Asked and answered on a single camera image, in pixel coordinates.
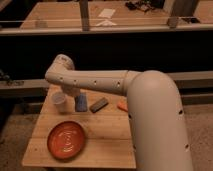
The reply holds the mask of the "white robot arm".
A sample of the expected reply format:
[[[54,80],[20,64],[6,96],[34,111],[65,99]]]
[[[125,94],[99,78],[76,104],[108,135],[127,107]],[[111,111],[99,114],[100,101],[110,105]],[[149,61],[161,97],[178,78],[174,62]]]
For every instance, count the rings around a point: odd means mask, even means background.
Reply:
[[[137,171],[194,171],[180,93],[167,74],[76,71],[73,61],[59,54],[45,79],[65,92],[83,88],[125,96]]]

